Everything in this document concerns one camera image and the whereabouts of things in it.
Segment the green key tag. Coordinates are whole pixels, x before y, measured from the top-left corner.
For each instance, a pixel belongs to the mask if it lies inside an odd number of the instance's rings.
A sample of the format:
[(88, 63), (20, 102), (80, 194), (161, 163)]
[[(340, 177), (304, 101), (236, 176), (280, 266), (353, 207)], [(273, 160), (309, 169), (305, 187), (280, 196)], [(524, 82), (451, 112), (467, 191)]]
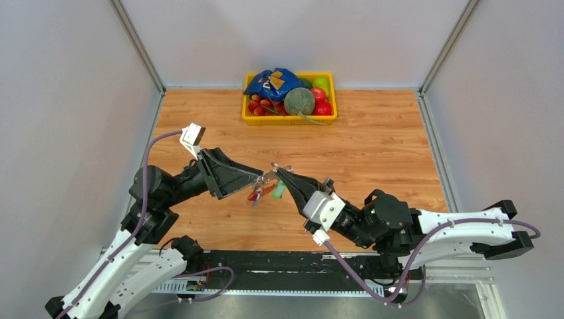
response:
[(272, 191), (272, 198), (281, 199), (287, 189), (287, 186), (282, 182), (278, 181), (274, 190)]

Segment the red handled key ring holder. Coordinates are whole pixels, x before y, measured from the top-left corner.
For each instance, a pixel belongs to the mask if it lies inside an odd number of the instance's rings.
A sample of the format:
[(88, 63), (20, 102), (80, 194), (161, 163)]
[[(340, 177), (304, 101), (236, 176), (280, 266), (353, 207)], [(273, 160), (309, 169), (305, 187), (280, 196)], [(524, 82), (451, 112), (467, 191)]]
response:
[(253, 191), (247, 197), (247, 200), (251, 202), (252, 207), (256, 207), (259, 203), (259, 200), (262, 197), (265, 197), (268, 194), (272, 195), (272, 191), (274, 190), (276, 183), (281, 181), (276, 173), (279, 170), (285, 170), (290, 173), (293, 173), (293, 166), (280, 166), (277, 163), (271, 163), (271, 169), (266, 171), (263, 175), (259, 176), (255, 183), (253, 184)]

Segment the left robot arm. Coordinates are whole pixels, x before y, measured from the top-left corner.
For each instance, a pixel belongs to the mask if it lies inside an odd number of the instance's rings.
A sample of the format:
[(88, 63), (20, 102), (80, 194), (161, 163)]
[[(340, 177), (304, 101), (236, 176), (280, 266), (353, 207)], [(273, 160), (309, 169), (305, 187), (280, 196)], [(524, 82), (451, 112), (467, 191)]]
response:
[(52, 318), (123, 318), (163, 282), (202, 270), (203, 249), (187, 235), (172, 240), (164, 255), (130, 276), (178, 219), (171, 208), (208, 192), (217, 199), (254, 184), (261, 170), (230, 160), (219, 148), (202, 149), (181, 173), (146, 165), (129, 193), (135, 199), (110, 247), (76, 288), (45, 305)]

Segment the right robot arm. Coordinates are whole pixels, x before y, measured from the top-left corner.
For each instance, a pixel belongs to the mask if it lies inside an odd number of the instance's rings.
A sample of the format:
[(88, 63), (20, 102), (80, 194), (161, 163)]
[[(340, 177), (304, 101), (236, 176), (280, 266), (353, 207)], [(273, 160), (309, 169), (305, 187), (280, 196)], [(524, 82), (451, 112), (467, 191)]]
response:
[(318, 245), (333, 231), (362, 249), (380, 255), (388, 277), (449, 257), (479, 254), (487, 260), (519, 257), (530, 251), (539, 231), (515, 229), (516, 210), (509, 200), (472, 213), (438, 213), (409, 207), (407, 202), (373, 190), (358, 208), (337, 194), (333, 181), (321, 183), (282, 168), (272, 172), (282, 181), (304, 216), (304, 228)]

